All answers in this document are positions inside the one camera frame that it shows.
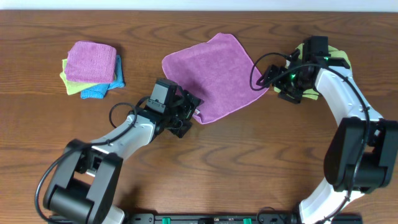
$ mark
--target green connector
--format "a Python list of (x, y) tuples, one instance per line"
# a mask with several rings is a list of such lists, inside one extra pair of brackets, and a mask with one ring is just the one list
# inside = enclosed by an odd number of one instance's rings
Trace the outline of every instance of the green connector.
[(251, 218), (244, 218), (243, 224), (251, 224)]
[(170, 224), (172, 222), (171, 218), (163, 218), (162, 224)]

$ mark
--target blue towel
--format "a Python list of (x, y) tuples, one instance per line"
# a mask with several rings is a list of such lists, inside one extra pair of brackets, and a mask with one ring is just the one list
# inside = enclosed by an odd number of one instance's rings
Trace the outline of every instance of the blue towel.
[(116, 74), (115, 81), (113, 81), (110, 84), (98, 84), (88, 89), (85, 89), (80, 93), (80, 98), (102, 99), (104, 98), (108, 90), (112, 90), (114, 88), (123, 88), (124, 82), (123, 82), (122, 60), (119, 55), (116, 56), (116, 67), (114, 69), (114, 72)]

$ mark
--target black mounting rail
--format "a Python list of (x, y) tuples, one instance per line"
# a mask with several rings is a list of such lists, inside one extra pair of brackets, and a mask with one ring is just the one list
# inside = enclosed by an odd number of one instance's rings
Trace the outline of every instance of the black mounting rail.
[[(51, 216), (54, 221), (62, 221), (65, 224), (77, 224), (68, 222), (60, 216)], [(153, 215), (132, 214), (125, 219), (124, 224), (300, 224), (289, 213), (262, 213), (259, 220), (255, 215)], [(332, 224), (363, 224), (360, 215), (337, 215)]]

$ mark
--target folded towel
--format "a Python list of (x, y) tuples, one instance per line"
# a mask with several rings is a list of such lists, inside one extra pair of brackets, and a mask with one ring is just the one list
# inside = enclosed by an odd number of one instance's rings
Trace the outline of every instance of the folded towel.
[[(252, 103), (267, 89), (248, 85), (253, 61), (231, 34), (217, 34), (206, 43), (172, 53), (162, 61), (166, 77), (201, 98), (193, 117), (208, 124)], [(260, 77), (258, 69), (254, 77)]]
[(67, 66), (67, 59), (63, 59), (62, 60), (62, 72), (60, 74), (60, 77), (61, 77), (63, 83), (65, 84), (65, 87), (67, 88), (68, 95), (78, 93), (84, 89), (87, 89), (87, 88), (97, 85), (97, 83), (78, 83), (78, 82), (68, 81), (66, 78), (66, 74), (64, 72), (66, 66)]
[(98, 84), (96, 86), (83, 90), (80, 93), (80, 97), (82, 99), (87, 99), (87, 98), (102, 99), (105, 97), (106, 92), (108, 90), (111, 90), (113, 88), (123, 88), (124, 82), (123, 82), (122, 60), (119, 55), (116, 56), (116, 66), (114, 71), (116, 73), (115, 81), (113, 81), (111, 84)]
[(89, 41), (78, 41), (68, 53), (67, 80), (85, 83), (113, 82), (116, 49)]

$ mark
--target table surface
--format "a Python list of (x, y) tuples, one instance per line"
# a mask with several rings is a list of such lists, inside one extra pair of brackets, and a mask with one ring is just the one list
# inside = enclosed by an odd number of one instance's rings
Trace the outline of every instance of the table surface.
[[(330, 45), (348, 54), (370, 104), (386, 119), (398, 120), (398, 14), (1, 11), (0, 222), (42, 223), (34, 191), (66, 143), (111, 131), (110, 107), (150, 95), (156, 78), (164, 77), (166, 55), (219, 32), (234, 34), (254, 60), (267, 52), (291, 53), (303, 39), (327, 35)], [(61, 59), (78, 40), (116, 47), (126, 87), (103, 100), (68, 96), (59, 77)], [(259, 69), (270, 63), (283, 61), (270, 58)], [(123, 110), (116, 111), (115, 122), (123, 121)], [(293, 105), (268, 91), (215, 123), (194, 121), (183, 139), (164, 132), (138, 150), (124, 163), (114, 203), (130, 212), (291, 210), (322, 180), (335, 131), (325, 99)], [(366, 223), (398, 222), (395, 170), (387, 188), (345, 211), (360, 212)]]

